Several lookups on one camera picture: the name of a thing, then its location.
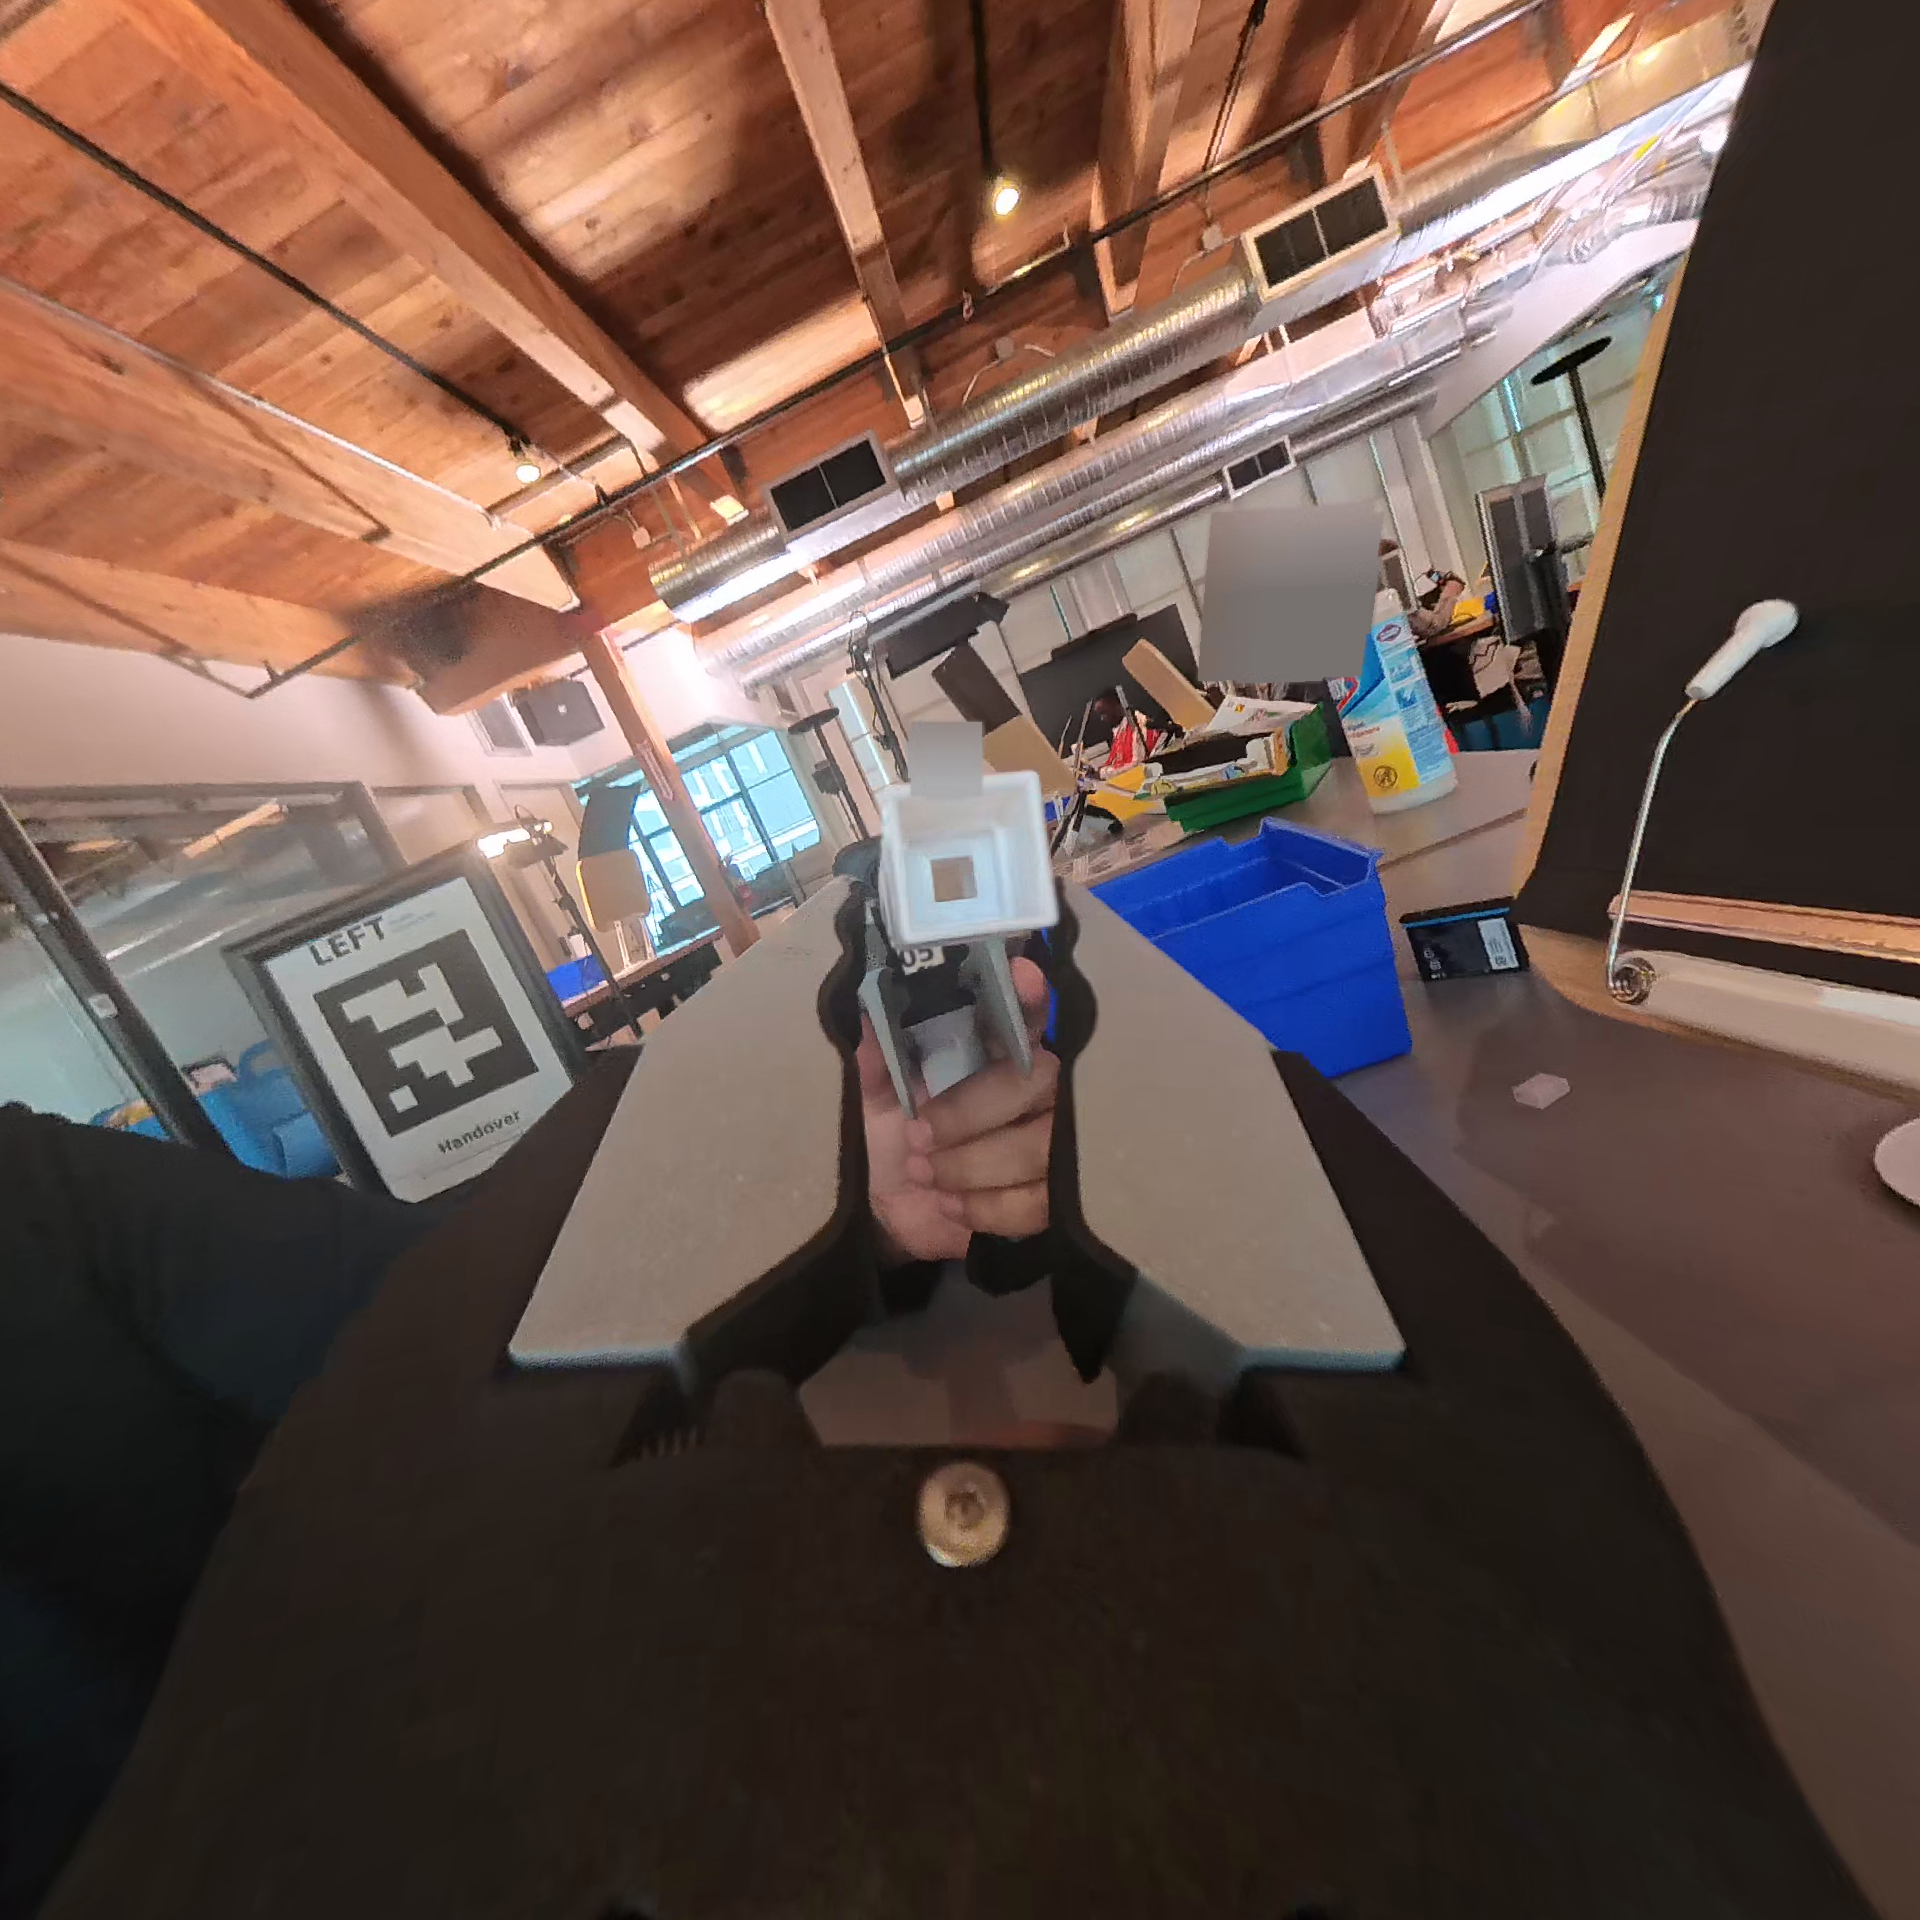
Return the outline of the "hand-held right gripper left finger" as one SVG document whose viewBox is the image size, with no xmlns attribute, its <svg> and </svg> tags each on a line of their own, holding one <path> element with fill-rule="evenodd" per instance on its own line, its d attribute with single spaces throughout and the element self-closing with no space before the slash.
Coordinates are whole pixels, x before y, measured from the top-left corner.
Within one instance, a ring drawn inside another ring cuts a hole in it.
<svg viewBox="0 0 1920 1920">
<path fill-rule="evenodd" d="M 856 1038 L 837 1027 L 863 910 L 829 882 L 640 1047 L 511 1336 L 537 1373 L 805 1382 L 863 1323 Z"/>
</svg>

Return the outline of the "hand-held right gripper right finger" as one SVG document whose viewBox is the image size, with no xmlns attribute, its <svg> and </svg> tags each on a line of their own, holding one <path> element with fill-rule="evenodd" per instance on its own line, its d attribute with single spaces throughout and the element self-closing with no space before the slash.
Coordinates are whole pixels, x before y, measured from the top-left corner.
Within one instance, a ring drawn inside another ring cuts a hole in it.
<svg viewBox="0 0 1920 1920">
<path fill-rule="evenodd" d="M 1054 1320 L 1087 1378 L 1382 1375 L 1406 1340 L 1259 1029 L 1062 887 Z"/>
</svg>

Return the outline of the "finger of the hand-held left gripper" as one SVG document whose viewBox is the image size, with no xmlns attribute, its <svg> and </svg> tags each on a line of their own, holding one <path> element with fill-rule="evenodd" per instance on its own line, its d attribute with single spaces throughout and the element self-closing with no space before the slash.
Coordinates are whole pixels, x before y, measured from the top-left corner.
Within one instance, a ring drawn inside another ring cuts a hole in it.
<svg viewBox="0 0 1920 1920">
<path fill-rule="evenodd" d="M 886 943 L 863 943 L 856 1003 L 877 1042 L 896 1104 L 906 1121 L 914 1121 L 921 1095 L 916 1057 L 908 1041 L 914 1004 L 911 971 Z"/>
<path fill-rule="evenodd" d="M 974 943 L 974 1011 L 991 1036 L 994 1057 L 1015 1067 L 1021 1077 L 1030 1077 L 1035 1042 L 1015 965 L 1002 936 L 991 935 Z"/>
</svg>

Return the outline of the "white square bar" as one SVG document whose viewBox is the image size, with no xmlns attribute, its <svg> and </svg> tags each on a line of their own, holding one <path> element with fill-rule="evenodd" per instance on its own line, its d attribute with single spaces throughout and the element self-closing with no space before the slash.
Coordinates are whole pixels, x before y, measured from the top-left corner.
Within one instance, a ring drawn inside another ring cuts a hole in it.
<svg viewBox="0 0 1920 1920">
<path fill-rule="evenodd" d="M 1050 930 L 1061 918 L 1032 770 L 947 774 L 881 798 L 877 891 L 896 948 L 947 948 Z"/>
</svg>

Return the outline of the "person's left forearm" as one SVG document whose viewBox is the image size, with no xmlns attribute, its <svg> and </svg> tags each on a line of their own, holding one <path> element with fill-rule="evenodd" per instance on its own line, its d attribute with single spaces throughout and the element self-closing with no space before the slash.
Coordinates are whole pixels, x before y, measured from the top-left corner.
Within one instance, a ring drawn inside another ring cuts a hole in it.
<svg viewBox="0 0 1920 1920">
<path fill-rule="evenodd" d="M 6 1104 L 5 1662 L 168 1644 L 296 1394 L 486 1185 L 406 1205 Z"/>
</svg>

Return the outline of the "person's left hand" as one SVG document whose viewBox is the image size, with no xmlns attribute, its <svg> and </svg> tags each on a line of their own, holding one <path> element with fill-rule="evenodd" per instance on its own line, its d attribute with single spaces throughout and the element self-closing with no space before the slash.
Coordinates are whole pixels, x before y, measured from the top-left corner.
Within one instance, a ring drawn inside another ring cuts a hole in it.
<svg viewBox="0 0 1920 1920">
<path fill-rule="evenodd" d="M 979 1237 L 1026 1240 L 1049 1228 L 1049 1169 L 1061 1060 L 1044 1047 L 1049 981 L 1012 965 L 1030 1064 L 994 1063 L 941 1097 L 901 1106 L 883 1045 L 863 1023 L 859 1077 L 877 1265 L 965 1259 Z"/>
</svg>

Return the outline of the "blue plastic bin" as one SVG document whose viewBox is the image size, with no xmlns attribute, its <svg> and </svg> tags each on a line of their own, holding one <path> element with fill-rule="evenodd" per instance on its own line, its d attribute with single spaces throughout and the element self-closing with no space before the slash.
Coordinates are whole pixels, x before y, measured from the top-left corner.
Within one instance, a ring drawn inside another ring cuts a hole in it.
<svg viewBox="0 0 1920 1920">
<path fill-rule="evenodd" d="M 1380 850 L 1263 822 L 1092 888 L 1202 988 L 1327 1078 L 1412 1051 Z"/>
</svg>

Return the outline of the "framed marker sign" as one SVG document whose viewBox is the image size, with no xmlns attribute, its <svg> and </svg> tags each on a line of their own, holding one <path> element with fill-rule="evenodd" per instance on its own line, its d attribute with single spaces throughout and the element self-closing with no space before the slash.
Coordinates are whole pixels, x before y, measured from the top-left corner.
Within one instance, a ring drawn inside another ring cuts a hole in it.
<svg viewBox="0 0 1920 1920">
<path fill-rule="evenodd" d="M 472 842 L 222 956 L 349 1182 L 398 1203 L 477 1182 L 589 1070 Z"/>
</svg>

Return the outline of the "green plastic bin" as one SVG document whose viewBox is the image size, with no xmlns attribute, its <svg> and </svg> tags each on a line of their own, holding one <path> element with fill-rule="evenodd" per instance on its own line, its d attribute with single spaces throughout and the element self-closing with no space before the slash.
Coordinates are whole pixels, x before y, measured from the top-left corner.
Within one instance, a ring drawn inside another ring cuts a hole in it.
<svg viewBox="0 0 1920 1920">
<path fill-rule="evenodd" d="M 1265 818 L 1309 802 L 1333 773 L 1328 714 L 1309 706 L 1285 733 L 1250 739 L 1237 762 L 1164 797 L 1164 817 L 1189 835 Z"/>
</svg>

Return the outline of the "black monitor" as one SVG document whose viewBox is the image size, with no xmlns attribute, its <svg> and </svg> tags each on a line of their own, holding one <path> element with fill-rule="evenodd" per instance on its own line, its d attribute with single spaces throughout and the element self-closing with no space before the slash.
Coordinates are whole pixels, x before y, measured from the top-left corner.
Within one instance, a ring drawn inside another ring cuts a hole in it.
<svg viewBox="0 0 1920 1920">
<path fill-rule="evenodd" d="M 1021 671 L 1021 693 L 1038 729 L 1054 742 L 1064 739 L 1072 744 L 1082 737 L 1084 712 L 1103 703 L 1115 706 L 1120 694 L 1150 723 L 1168 723 L 1164 703 L 1127 667 L 1127 656 L 1140 645 L 1155 649 L 1191 687 L 1202 685 L 1189 623 L 1179 606 L 1131 614 Z"/>
</svg>

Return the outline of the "small black box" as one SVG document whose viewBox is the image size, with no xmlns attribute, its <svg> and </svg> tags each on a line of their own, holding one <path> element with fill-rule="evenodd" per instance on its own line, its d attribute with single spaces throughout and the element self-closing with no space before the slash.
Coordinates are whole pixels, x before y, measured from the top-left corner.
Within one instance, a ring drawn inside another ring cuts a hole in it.
<svg viewBox="0 0 1920 1920">
<path fill-rule="evenodd" d="M 1511 897 L 1417 909 L 1401 916 L 1414 974 L 1435 987 L 1530 973 Z"/>
</svg>

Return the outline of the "white wipes canister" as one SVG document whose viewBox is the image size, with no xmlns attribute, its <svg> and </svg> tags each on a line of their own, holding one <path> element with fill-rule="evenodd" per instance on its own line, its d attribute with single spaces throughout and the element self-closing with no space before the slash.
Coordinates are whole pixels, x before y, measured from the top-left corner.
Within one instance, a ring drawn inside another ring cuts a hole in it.
<svg viewBox="0 0 1920 1920">
<path fill-rule="evenodd" d="M 1456 755 L 1401 598 L 1374 598 L 1356 677 L 1328 680 L 1367 806 L 1377 817 L 1440 802 L 1458 787 Z"/>
</svg>

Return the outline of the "ceiling air vent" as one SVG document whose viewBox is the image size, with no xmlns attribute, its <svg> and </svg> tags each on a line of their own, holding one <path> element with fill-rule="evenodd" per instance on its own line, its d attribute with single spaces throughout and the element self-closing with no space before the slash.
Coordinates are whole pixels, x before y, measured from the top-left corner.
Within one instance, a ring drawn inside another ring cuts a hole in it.
<svg viewBox="0 0 1920 1920">
<path fill-rule="evenodd" d="M 1377 162 L 1291 204 L 1239 235 L 1263 307 L 1301 307 L 1310 290 L 1333 297 L 1364 284 L 1402 239 L 1392 187 Z"/>
<path fill-rule="evenodd" d="M 794 544 L 899 492 L 888 447 L 868 431 L 783 475 L 767 488 L 767 506 L 780 538 Z"/>
</svg>

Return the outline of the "black floor lamp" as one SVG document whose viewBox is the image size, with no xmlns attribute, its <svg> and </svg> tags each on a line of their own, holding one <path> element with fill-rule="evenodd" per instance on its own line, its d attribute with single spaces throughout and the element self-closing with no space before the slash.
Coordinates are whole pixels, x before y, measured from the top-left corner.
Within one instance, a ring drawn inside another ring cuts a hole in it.
<svg viewBox="0 0 1920 1920">
<path fill-rule="evenodd" d="M 1532 374 L 1532 388 L 1554 388 L 1564 387 L 1573 403 L 1573 414 L 1579 427 L 1579 437 L 1583 450 L 1588 458 L 1588 472 L 1592 479 L 1596 504 L 1602 506 L 1611 487 L 1611 466 L 1602 450 L 1592 403 L 1587 388 L 1587 371 L 1602 358 L 1608 348 L 1613 348 L 1614 336 L 1611 332 L 1600 332 L 1574 348 L 1568 348 L 1554 357 L 1548 365 L 1540 366 Z"/>
</svg>

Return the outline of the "black board with wooden edge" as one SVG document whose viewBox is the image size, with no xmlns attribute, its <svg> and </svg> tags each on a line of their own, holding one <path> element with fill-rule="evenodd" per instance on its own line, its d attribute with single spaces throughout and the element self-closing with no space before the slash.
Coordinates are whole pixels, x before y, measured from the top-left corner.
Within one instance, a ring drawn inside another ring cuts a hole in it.
<svg viewBox="0 0 1920 1920">
<path fill-rule="evenodd" d="M 1532 788 L 1548 979 L 1916 1095 L 1916 5 L 1775 5 Z"/>
</svg>

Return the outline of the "silver spiral duct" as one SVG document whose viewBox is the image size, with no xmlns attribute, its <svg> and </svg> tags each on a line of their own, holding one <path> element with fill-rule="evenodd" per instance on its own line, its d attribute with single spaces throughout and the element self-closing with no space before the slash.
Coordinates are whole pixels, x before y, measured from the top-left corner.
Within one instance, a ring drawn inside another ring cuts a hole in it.
<svg viewBox="0 0 1920 1920">
<path fill-rule="evenodd" d="M 1239 264 L 1053 357 L 955 412 L 886 444 L 899 494 L 787 543 L 769 504 L 727 534 L 654 564 L 654 596 L 685 623 L 702 623 L 872 538 L 938 498 L 1009 469 L 1068 431 L 1101 420 L 1183 373 L 1237 348 L 1260 297 Z"/>
</svg>

